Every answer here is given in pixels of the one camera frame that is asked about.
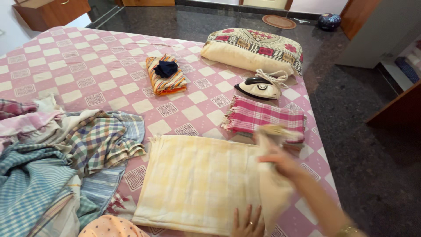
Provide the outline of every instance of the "orange striped towel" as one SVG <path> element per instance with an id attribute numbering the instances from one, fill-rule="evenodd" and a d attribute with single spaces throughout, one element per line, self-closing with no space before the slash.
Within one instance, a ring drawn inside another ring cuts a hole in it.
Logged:
<path id="1" fill-rule="evenodd" d="M 187 89 L 187 81 L 180 69 L 169 78 L 161 78 L 155 73 L 154 68 L 159 64 L 160 60 L 177 62 L 176 58 L 169 54 L 165 54 L 163 57 L 149 57 L 146 59 L 146 66 L 148 67 L 148 74 L 155 95 L 166 95 L 185 91 Z"/>

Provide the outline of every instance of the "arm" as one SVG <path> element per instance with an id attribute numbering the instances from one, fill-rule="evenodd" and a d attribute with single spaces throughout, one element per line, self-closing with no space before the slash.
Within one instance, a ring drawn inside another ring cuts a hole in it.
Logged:
<path id="1" fill-rule="evenodd" d="M 323 188 L 292 159 L 291 155 L 275 146 L 275 155 L 259 158 L 260 162 L 273 162 L 280 174 L 294 183 L 298 193 L 303 196 L 313 214 L 317 217 L 323 234 L 328 237 L 350 236 L 365 237 L 361 231 L 345 234 L 344 229 L 353 226 L 353 221 L 339 208 Z"/>

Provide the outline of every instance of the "hand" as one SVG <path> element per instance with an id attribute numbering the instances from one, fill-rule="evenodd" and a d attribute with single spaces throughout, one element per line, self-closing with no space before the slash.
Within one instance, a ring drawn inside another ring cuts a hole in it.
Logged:
<path id="1" fill-rule="evenodd" d="M 240 226 L 238 222 L 238 208 L 234 210 L 234 226 L 232 228 L 231 237 L 263 237 L 264 235 L 264 221 L 260 224 L 260 212 L 262 211 L 262 206 L 256 208 L 256 213 L 253 218 L 250 220 L 251 216 L 251 205 L 247 206 L 247 210 L 244 215 L 243 225 Z"/>
<path id="2" fill-rule="evenodd" d="M 270 155 L 259 157 L 258 161 L 275 163 L 276 170 L 290 180 L 301 174 L 305 174 L 305 172 L 294 161 L 291 154 L 289 154 L 286 150 L 272 144 L 270 146 L 269 153 Z"/>

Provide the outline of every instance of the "doormat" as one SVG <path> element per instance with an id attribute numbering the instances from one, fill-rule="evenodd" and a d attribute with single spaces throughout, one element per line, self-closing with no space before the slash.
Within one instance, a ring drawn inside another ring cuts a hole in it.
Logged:
<path id="1" fill-rule="evenodd" d="M 287 19 L 285 17 L 280 17 L 280 16 L 275 16 L 275 15 L 266 15 L 262 18 L 263 22 L 274 26 L 274 27 L 278 27 L 281 29 L 294 29 L 297 24 L 293 21 L 291 21 L 290 19 Z"/>

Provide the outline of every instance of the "pink bedsheet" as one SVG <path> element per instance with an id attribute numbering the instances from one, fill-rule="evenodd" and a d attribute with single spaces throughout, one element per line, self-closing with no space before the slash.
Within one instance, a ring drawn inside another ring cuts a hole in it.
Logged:
<path id="1" fill-rule="evenodd" d="M 49 93 L 66 111 L 120 110 L 141 115 L 146 138 L 153 134 L 179 134 L 231 139 L 219 127 L 234 85 L 252 72 L 206 60 L 203 43 L 75 27 L 55 27 L 6 55 L 0 56 L 0 93 L 6 99 L 30 102 Z M 187 90 L 155 96 L 145 71 L 145 59 L 174 55 L 188 78 Z M 283 90 L 281 98 L 266 102 L 301 109 L 307 116 L 305 147 L 299 159 L 339 203 L 335 184 L 302 78 Z M 118 188 L 137 204 L 148 157 L 131 159 Z M 181 236 L 182 232 L 143 228 L 152 236 Z M 273 237 L 319 237 L 317 219 L 295 194 L 279 218 Z"/>

